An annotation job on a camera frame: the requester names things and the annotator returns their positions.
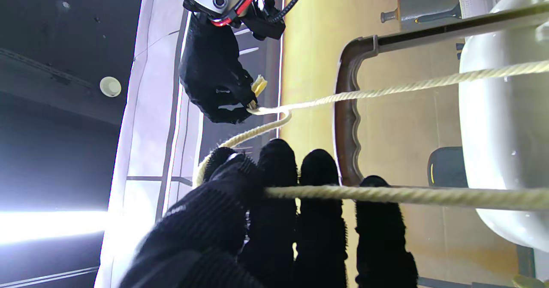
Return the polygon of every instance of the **dark ceiling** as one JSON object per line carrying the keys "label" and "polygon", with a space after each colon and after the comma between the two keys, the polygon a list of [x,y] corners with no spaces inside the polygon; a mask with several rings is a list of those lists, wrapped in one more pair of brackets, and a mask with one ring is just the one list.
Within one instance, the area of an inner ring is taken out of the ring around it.
{"label": "dark ceiling", "polygon": [[[106,210],[140,7],[0,0],[0,212]],[[118,97],[100,92],[105,76],[122,83]],[[0,245],[0,286],[91,288],[96,273],[53,274],[97,268],[102,239]]]}
{"label": "dark ceiling", "polygon": [[123,85],[125,104],[141,0],[0,0],[0,47],[97,87]]}

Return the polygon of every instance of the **metal knob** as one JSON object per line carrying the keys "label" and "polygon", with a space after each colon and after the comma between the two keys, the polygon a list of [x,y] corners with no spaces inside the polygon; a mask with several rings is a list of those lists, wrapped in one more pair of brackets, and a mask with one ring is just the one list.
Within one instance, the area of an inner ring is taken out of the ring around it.
{"label": "metal knob", "polygon": [[398,9],[395,9],[392,12],[382,12],[381,13],[381,23],[385,23],[389,20],[396,20],[398,17]]}

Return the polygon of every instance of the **round ceiling fixture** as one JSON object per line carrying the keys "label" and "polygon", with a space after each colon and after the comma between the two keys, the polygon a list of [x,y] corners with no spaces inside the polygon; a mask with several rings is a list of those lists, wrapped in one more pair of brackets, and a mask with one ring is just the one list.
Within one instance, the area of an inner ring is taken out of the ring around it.
{"label": "round ceiling fixture", "polygon": [[100,89],[108,97],[116,97],[122,91],[120,81],[114,77],[104,77],[100,82]]}

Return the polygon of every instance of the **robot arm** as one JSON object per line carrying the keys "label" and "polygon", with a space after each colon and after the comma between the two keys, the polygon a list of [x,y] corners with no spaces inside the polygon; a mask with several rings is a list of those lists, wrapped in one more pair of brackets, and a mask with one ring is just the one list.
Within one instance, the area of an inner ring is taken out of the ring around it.
{"label": "robot arm", "polygon": [[[282,11],[275,0],[185,0],[193,12],[180,64],[180,81],[191,101],[215,123],[239,123],[256,108],[253,79],[240,64],[238,43],[231,27],[244,23],[258,40],[280,39],[283,17],[297,0]],[[226,110],[222,106],[241,104]]]}
{"label": "robot arm", "polygon": [[275,0],[185,0],[184,7],[204,13],[214,26],[238,28],[244,23],[259,40],[280,39],[286,28]]}

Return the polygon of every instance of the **black gripper glove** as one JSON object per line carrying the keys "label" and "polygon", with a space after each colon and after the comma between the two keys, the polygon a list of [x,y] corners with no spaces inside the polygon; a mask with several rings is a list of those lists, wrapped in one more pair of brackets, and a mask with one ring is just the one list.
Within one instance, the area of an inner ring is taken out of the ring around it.
{"label": "black gripper glove", "polygon": [[[214,123],[240,123],[250,116],[247,105],[257,98],[253,79],[238,60],[238,43],[230,26],[216,27],[204,15],[192,14],[179,67],[180,81],[192,103]],[[241,104],[228,110],[220,106]]]}

